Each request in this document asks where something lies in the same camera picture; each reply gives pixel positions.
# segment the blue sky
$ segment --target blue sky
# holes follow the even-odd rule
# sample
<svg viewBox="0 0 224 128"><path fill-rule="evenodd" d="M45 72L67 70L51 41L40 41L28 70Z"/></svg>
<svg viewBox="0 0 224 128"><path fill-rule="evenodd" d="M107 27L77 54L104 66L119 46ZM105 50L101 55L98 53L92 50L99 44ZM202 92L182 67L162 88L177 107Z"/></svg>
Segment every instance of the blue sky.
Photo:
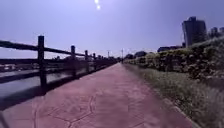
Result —
<svg viewBox="0 0 224 128"><path fill-rule="evenodd" d="M0 40L77 52L121 55L183 42L181 23L190 16L207 28L224 26L223 0L0 0ZM33 58L35 52L0 48L0 58Z"/></svg>

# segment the green grass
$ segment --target green grass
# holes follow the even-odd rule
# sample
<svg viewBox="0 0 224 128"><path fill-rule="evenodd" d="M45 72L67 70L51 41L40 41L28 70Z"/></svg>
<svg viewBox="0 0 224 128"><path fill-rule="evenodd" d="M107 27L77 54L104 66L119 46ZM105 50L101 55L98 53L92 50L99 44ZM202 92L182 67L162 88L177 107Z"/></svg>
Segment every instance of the green grass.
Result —
<svg viewBox="0 0 224 128"><path fill-rule="evenodd" d="M202 128L224 127L223 92L190 79L188 74L124 66L147 80Z"/></svg>

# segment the sun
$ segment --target sun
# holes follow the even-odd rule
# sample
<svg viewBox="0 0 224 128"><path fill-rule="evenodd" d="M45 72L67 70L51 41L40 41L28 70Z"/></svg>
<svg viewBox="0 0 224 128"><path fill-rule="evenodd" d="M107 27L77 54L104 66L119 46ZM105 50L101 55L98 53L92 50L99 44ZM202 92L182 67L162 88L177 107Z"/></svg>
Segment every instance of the sun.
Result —
<svg viewBox="0 0 224 128"><path fill-rule="evenodd" d="M100 5L97 5L97 6L96 6L96 9L97 9L97 10L100 10L100 9L101 9Z"/></svg>
<svg viewBox="0 0 224 128"><path fill-rule="evenodd" d="M99 4L99 0L94 0L95 4Z"/></svg>

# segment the paved path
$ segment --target paved path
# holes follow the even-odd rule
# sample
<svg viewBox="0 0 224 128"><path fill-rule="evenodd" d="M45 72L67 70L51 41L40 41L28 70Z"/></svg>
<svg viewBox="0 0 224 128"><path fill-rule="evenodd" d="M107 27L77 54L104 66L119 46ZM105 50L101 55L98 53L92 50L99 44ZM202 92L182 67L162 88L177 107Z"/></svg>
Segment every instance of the paved path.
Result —
<svg viewBox="0 0 224 128"><path fill-rule="evenodd" d="M10 128L192 128L121 64L13 106L3 116Z"/></svg>

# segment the tree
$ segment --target tree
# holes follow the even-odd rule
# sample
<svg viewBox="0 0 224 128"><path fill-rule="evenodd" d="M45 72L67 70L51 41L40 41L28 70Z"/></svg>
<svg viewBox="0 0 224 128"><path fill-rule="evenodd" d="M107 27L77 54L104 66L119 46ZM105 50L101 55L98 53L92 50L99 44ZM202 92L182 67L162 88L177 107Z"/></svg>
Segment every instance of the tree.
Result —
<svg viewBox="0 0 224 128"><path fill-rule="evenodd" d="M142 57L142 56L145 56L147 53L145 51L139 51L139 52L136 52L134 57Z"/></svg>
<svg viewBox="0 0 224 128"><path fill-rule="evenodd" d="M134 56L132 54L127 54L124 59L134 59Z"/></svg>

